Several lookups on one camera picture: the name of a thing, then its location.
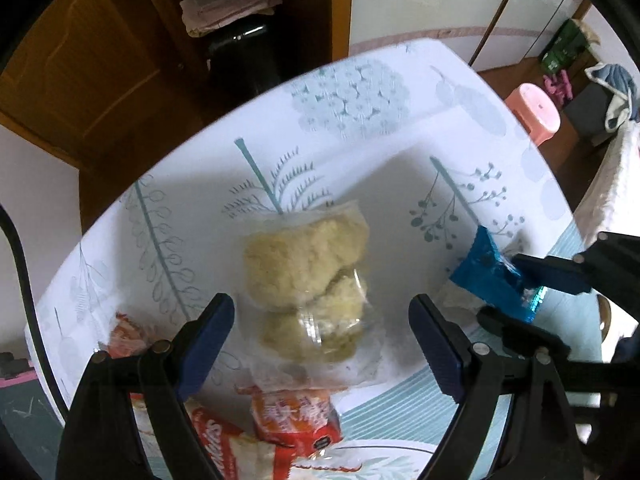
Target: blue gripper pad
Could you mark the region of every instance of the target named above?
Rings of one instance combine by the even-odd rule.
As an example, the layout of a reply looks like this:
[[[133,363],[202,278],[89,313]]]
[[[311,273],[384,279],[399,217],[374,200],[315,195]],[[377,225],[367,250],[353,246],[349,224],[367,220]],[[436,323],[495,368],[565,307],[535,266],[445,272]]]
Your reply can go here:
[[[234,325],[234,302],[216,294],[195,321],[186,323],[174,338],[178,383],[175,391],[183,402],[200,390],[226,336]]]
[[[409,304],[409,326],[431,367],[440,391],[460,403],[465,396],[464,374],[471,364],[471,343],[455,323],[446,321],[426,294]]]

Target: white blanket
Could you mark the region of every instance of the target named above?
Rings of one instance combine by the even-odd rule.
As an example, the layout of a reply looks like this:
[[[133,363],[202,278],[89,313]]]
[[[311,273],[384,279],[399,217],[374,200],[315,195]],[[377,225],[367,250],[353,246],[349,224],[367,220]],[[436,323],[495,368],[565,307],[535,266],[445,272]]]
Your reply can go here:
[[[574,217],[585,246],[599,231],[640,236],[640,125],[627,121],[600,165]]]

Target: brown door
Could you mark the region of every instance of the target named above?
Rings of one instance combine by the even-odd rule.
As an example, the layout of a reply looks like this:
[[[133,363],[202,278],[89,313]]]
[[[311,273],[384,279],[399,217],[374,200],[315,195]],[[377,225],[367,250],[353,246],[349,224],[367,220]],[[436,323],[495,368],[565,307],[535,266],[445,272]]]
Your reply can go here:
[[[197,114],[181,68],[150,0],[55,0],[0,76],[0,112],[50,151],[94,168],[162,110],[192,106]],[[153,122],[180,140],[202,126]]]

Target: tablecloth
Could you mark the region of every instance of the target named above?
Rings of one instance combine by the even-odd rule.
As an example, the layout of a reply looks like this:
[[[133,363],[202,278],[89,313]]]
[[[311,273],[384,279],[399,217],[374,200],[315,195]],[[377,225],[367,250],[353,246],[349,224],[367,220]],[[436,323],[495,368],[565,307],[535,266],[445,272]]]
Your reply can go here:
[[[409,329],[409,300],[439,290],[478,224],[506,253],[571,256],[582,248],[562,192],[523,128],[437,41],[390,46],[300,76],[207,127],[135,182],[82,238],[36,308],[66,402],[116,312],[171,338],[216,292],[237,293],[242,219],[352,199],[370,225],[369,299],[385,319],[385,381],[338,394],[335,403],[347,440],[404,449],[414,465],[389,478],[414,478],[429,455],[424,446],[439,442],[454,406]],[[591,296],[550,293],[537,322],[560,333],[572,357],[599,359]],[[243,427],[250,427],[248,399],[235,393],[234,378],[247,359],[234,329],[200,394]],[[501,399],[476,477],[491,462],[507,403]],[[391,474],[397,458],[376,463]]]

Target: pink stool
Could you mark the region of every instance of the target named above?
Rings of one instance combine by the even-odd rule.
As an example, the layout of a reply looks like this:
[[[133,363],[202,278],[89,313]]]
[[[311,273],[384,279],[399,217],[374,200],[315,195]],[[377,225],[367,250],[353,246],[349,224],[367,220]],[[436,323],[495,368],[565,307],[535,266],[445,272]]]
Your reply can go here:
[[[531,83],[518,86],[504,101],[536,146],[560,129],[560,114],[542,88]]]

